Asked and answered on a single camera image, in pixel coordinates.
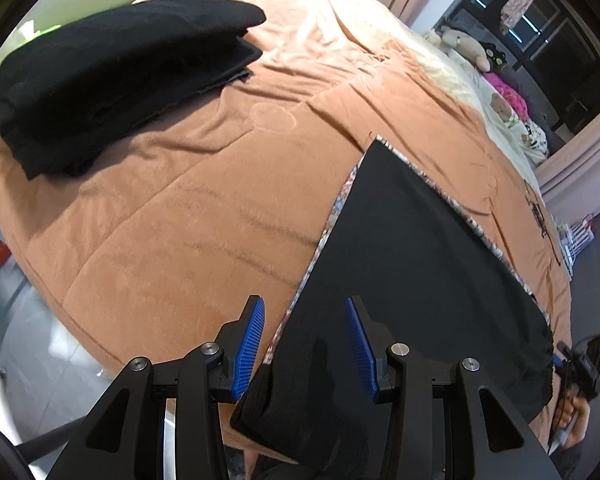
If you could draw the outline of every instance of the orange blanket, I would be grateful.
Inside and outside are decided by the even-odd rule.
[[[244,1],[267,15],[246,36],[264,52],[253,75],[112,145],[87,175],[28,182],[0,138],[0,227],[84,347],[113,373],[137,355],[179,358],[259,294],[261,358],[378,135],[474,216],[569,342],[554,233],[541,236],[524,181],[480,115],[404,44],[359,23],[350,0]],[[554,406],[533,424],[545,444]],[[259,449],[229,427],[231,409],[225,442]]]

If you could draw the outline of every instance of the person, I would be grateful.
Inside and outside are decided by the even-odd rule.
[[[552,429],[555,431],[566,428],[571,423],[575,413],[578,414],[578,420],[573,425],[567,441],[551,455],[551,460],[562,480],[574,478],[574,473],[582,456],[582,441],[587,434],[591,414],[587,399],[577,397],[573,395],[571,390],[567,390],[556,406]]]

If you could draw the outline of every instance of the pink fabric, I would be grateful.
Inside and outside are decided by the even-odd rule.
[[[504,100],[509,103],[509,106],[514,109],[515,113],[523,123],[529,121],[529,112],[526,110],[526,101],[513,88],[507,85],[498,74],[493,72],[485,72],[482,74],[484,78],[493,86],[498,93],[504,97]]]

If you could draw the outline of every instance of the stack of black clothes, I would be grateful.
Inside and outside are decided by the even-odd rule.
[[[85,173],[102,150],[185,98],[248,74],[265,21],[232,0],[151,0],[43,34],[0,67],[0,134],[27,178]]]

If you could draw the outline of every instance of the black fabric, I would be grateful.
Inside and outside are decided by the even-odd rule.
[[[552,396],[552,334],[533,299],[446,202],[379,142],[365,155],[286,324],[232,426],[301,464],[377,477],[390,407],[363,391],[344,302],[427,357],[474,357],[527,421]]]
[[[245,76],[265,21],[232,0],[151,0],[43,34],[0,67],[0,134],[28,178],[83,173],[110,143],[184,98]]]
[[[329,476],[317,474],[302,465],[278,463],[266,470],[254,473],[253,480],[332,480]]]

